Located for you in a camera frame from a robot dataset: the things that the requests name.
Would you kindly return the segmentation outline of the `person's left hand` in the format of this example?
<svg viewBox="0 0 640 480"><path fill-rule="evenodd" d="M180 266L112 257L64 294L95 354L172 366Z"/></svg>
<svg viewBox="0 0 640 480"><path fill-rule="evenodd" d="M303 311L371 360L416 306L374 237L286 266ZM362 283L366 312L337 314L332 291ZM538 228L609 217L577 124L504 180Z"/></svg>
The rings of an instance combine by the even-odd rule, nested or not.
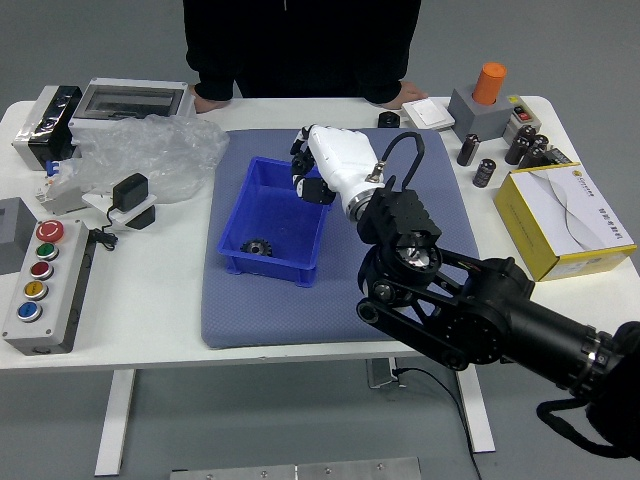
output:
<svg viewBox="0 0 640 480"><path fill-rule="evenodd" d="M394 99L382 104L387 110L400 110L405 103L420 101L428 98L428 94L410 81L401 81L400 90Z"/></svg>

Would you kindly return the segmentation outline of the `person's right hand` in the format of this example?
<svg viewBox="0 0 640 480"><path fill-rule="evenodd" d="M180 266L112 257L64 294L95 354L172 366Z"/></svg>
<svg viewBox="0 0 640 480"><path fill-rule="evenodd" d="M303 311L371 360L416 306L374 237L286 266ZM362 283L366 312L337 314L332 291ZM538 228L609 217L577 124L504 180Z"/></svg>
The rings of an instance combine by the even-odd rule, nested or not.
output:
<svg viewBox="0 0 640 480"><path fill-rule="evenodd" d="M204 114L213 110L225 108L231 104L230 100L219 101L202 98L198 95L194 96L194 106L197 114Z"/></svg>

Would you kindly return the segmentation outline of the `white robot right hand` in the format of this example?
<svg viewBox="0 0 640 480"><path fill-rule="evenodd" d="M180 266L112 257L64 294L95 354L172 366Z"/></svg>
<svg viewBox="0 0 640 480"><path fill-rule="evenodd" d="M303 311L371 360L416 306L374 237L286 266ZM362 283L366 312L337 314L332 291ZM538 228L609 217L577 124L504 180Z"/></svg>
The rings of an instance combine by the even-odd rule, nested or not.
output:
<svg viewBox="0 0 640 480"><path fill-rule="evenodd" d="M348 219L356 221L377 188L382 167L366 135L347 129L310 126L299 131L290 154L299 198L328 205L336 196Z"/></svg>

